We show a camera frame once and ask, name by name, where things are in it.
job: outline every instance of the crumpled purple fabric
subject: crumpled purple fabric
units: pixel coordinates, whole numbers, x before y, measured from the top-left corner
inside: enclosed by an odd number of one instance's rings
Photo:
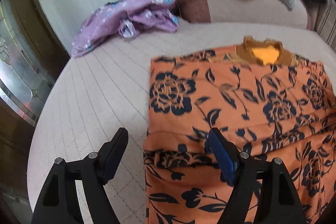
[[[170,10],[175,0],[121,0],[108,3],[87,18],[73,39],[72,57],[92,51],[112,34],[136,37],[150,28],[175,32],[179,22]]]

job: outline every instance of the metal pin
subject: metal pin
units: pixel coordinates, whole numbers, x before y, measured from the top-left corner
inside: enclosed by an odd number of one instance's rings
[[[274,158],[274,162],[276,164],[281,164],[282,163],[282,159],[280,159],[280,158]]]
[[[55,164],[60,165],[63,159],[61,157],[55,158]]]
[[[240,156],[242,158],[248,158],[250,155],[248,153],[246,153],[246,152],[240,152]]]
[[[97,152],[91,152],[91,153],[89,154],[89,158],[91,158],[91,159],[94,159],[94,158],[96,158],[96,157],[98,157],[98,153],[97,153]]]

